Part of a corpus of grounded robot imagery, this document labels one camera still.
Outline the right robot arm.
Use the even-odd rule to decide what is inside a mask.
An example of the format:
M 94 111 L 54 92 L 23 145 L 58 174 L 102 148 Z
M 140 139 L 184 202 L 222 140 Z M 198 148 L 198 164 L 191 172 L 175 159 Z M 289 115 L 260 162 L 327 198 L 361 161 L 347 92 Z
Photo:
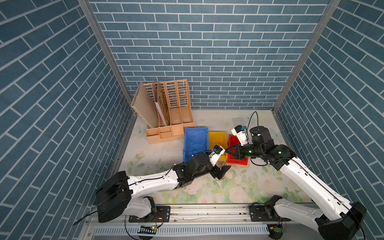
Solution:
M 313 209 L 274 195 L 265 202 L 269 219 L 293 220 L 317 231 L 325 240 L 351 240 L 362 229 L 367 209 L 360 202 L 351 203 L 329 187 L 288 146 L 276 145 L 267 128 L 247 130 L 238 125 L 231 132 L 239 143 L 226 149 L 229 155 L 237 160 L 262 159 L 296 183 L 318 206 Z

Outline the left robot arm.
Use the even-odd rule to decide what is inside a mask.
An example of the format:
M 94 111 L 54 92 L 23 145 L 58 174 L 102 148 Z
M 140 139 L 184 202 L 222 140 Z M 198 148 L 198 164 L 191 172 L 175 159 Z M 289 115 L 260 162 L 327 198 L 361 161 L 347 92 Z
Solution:
M 224 151 L 200 152 L 186 163 L 152 175 L 127 176 L 125 171 L 114 174 L 96 191 L 99 223 L 114 220 L 123 213 L 152 220 L 157 209 L 150 194 L 185 188 L 195 179 L 207 174 L 221 180 L 231 168 L 217 166 L 216 163 L 223 153 Z

